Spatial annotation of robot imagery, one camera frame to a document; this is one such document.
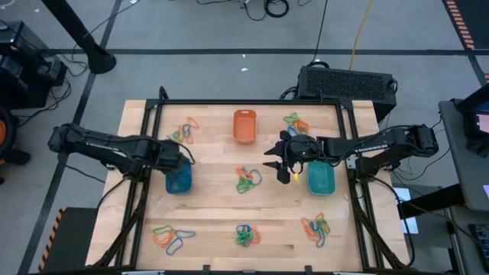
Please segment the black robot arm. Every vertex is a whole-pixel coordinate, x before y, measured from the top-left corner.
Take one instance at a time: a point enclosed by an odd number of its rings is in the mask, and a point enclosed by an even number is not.
[[[352,154],[386,149],[374,157],[350,157]],[[291,136],[281,131],[280,141],[264,154],[277,155],[277,161],[264,163],[265,166],[277,169],[277,178],[282,183],[290,182],[288,168],[295,173],[293,166],[299,163],[303,170],[306,162],[320,160],[332,167],[347,160],[347,168],[355,170],[356,177],[374,175],[380,168],[393,170],[400,161],[407,157],[431,157],[438,152],[435,133],[425,125],[394,126],[376,134],[346,139],[340,137],[313,137],[304,134]]]
[[[48,146],[57,153],[78,153],[99,160],[103,165],[114,166],[124,176],[135,179],[140,179],[145,167],[166,174],[189,162],[174,141],[136,135],[119,137],[86,130],[75,124],[54,128]]]

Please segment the gray floor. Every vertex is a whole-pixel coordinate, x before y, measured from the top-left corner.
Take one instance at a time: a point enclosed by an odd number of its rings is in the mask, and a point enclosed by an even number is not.
[[[8,2],[10,0],[0,0],[0,5]],[[315,0],[305,7],[290,2],[290,13],[286,17],[253,22],[237,2],[201,6],[190,0],[141,0],[117,17],[108,48],[313,49],[324,1]],[[91,29],[110,15],[115,0],[70,0],[69,3]],[[260,0],[251,1],[252,16],[262,15],[260,3]],[[365,0],[329,0],[320,48],[351,49],[367,3]],[[129,0],[123,0],[121,8],[130,4]],[[0,9],[0,18],[23,20],[49,47],[70,49],[74,45],[39,0],[17,0]],[[94,33],[97,41],[101,40],[104,30],[105,25]],[[463,49],[441,0],[376,0],[358,48]],[[295,84],[300,67],[312,58],[299,54],[116,57],[116,68],[96,77],[81,121],[83,127],[115,134],[124,101],[155,98],[162,85],[172,99],[277,99]],[[332,68],[348,68],[347,55],[320,55],[318,58]],[[76,59],[83,60],[84,56],[76,56]],[[478,62],[489,73],[489,58],[478,57]],[[77,65],[70,67],[79,70]],[[361,55],[355,58],[354,70],[392,73],[398,80],[398,106],[390,115],[389,125],[434,125],[439,120],[438,101],[464,98],[481,86],[464,56]],[[2,274],[18,272],[57,165],[56,154],[47,149],[47,140],[52,127],[73,120],[87,76],[88,73],[77,78],[69,77],[73,87],[71,96],[57,110],[45,112],[21,128],[18,143],[32,154],[32,161],[25,167],[1,167],[2,176],[6,178],[6,183],[0,186]],[[447,150],[444,133],[440,132],[437,138],[440,140],[439,154],[430,159],[413,158],[410,161],[415,175]],[[94,160],[73,155],[68,163],[94,176],[105,177],[105,169]],[[455,168],[448,155],[414,183],[447,186],[456,181]],[[57,210],[64,206],[95,207],[102,187],[96,181],[65,170],[31,272],[37,270]],[[449,268],[448,258],[440,256],[437,250],[421,250],[418,255],[424,255],[424,260],[416,262],[422,270]]]

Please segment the yellow cable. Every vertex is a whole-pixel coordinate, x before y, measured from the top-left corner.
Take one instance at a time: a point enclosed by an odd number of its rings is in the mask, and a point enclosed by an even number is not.
[[[353,67],[353,62],[355,60],[355,50],[357,50],[358,38],[360,37],[361,29],[363,29],[364,27],[364,23],[367,20],[368,13],[370,12],[370,8],[372,8],[373,3],[374,0],[370,0],[370,2],[368,2],[368,7],[367,10],[365,11],[364,19],[361,21],[360,28],[358,29],[357,36],[355,37],[355,44],[353,44],[353,51],[351,52],[350,67],[348,68],[349,70],[351,70],[351,68]]]

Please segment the table frame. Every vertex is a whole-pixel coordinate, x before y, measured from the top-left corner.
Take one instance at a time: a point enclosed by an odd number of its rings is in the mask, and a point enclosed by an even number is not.
[[[151,136],[157,138],[157,133],[160,126],[160,120],[162,115],[162,110],[165,105],[329,105],[335,106],[336,114],[338,117],[338,128],[341,138],[347,138],[345,121],[343,118],[343,109],[347,111],[348,121],[351,128],[351,137],[358,137],[358,130],[355,121],[355,114],[353,112],[353,106],[351,101],[343,102],[336,99],[326,99],[326,100],[291,100],[291,101],[281,101],[281,100],[254,100],[254,99],[169,99],[166,91],[163,87],[160,87],[159,98],[158,99],[147,99],[146,105],[144,107],[143,121],[141,124],[141,135],[146,135],[149,124],[150,124],[150,114],[155,109],[155,117],[153,123],[153,129]],[[377,226],[374,217],[374,209],[372,206],[371,195],[368,188],[368,183],[365,181],[358,182],[355,175],[347,170],[348,186],[351,195],[351,206],[352,208],[360,208],[361,205],[358,201],[358,194],[356,190],[356,184],[360,184],[362,193],[364,194],[364,210],[366,212],[365,216],[362,218],[354,215],[355,220],[355,230],[358,239],[358,249],[361,258],[361,265],[364,272],[376,273],[376,274],[423,274],[423,272],[418,272],[414,270],[397,270],[389,269],[384,267],[384,258],[380,250],[380,246],[388,248],[387,244],[383,241],[382,237],[377,233]],[[144,212],[146,208],[147,195],[149,190],[149,185],[151,181],[151,169],[146,169],[143,175],[144,181],[135,182],[131,181],[131,185],[128,191],[128,198],[125,206],[125,213],[122,222],[122,230],[118,237],[115,239],[114,243],[108,249],[112,251],[111,254],[105,254],[102,259],[94,264],[89,270],[94,273],[105,271],[106,273],[117,273],[120,274],[121,270],[136,270],[136,264],[138,262],[139,246],[141,242],[142,227],[144,222]],[[136,190],[138,184],[142,183],[141,196],[138,201],[138,205],[134,209],[134,200],[136,196]],[[132,228],[134,229],[134,241],[132,243],[131,255],[129,257],[129,265],[123,265],[122,261],[125,252],[125,240],[130,234]],[[372,247],[374,250],[374,258],[377,267],[370,267],[368,261],[367,245],[365,243],[365,236],[363,227],[372,236]],[[108,267],[112,258],[115,256],[114,267]],[[165,270],[165,274],[236,274],[236,271],[211,271],[209,265],[204,265],[202,270]],[[333,272],[313,272],[313,267],[305,266],[305,274],[336,274]],[[264,272],[258,271],[259,274],[277,274],[277,272]],[[280,272],[286,274],[304,274],[304,272]]]

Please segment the desk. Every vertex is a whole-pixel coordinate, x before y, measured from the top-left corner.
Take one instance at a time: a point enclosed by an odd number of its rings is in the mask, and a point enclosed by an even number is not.
[[[118,134],[139,134],[145,101],[127,101]],[[355,117],[360,135],[378,131],[371,102],[355,102]],[[257,140],[250,145],[237,145],[232,139],[232,116],[237,109],[251,108],[257,112]],[[137,268],[139,270],[274,270],[359,271],[361,260],[351,210],[345,165],[335,168],[336,191],[332,196],[312,196],[306,186],[306,173],[301,183],[283,185],[276,180],[276,171],[261,165],[278,160],[264,156],[279,139],[287,125],[283,117],[291,112],[310,124],[311,136],[338,137],[338,120],[334,107],[324,105],[164,105],[158,132],[159,138],[173,133],[192,116],[201,125],[193,130],[194,144],[186,144],[193,152],[193,190],[187,196],[167,194],[164,175],[153,171],[141,235]],[[262,184],[239,195],[236,191],[237,166],[258,169]],[[387,173],[378,175],[388,181]],[[121,175],[109,172],[105,192]],[[96,262],[117,233],[128,196],[128,186],[121,186],[103,202],[99,210],[86,264]],[[393,194],[381,184],[371,184],[371,197],[378,231],[392,251],[407,263],[409,256]],[[332,233],[325,247],[311,242],[300,222],[302,217],[315,218],[325,214]],[[235,244],[237,225],[248,223],[261,233],[261,244],[240,247]],[[176,229],[194,230],[196,236],[186,239],[184,246],[172,257],[153,242],[152,229],[172,225]],[[366,233],[368,245],[370,237]],[[127,238],[125,258],[128,263],[133,237]],[[374,266],[373,254],[369,255]]]

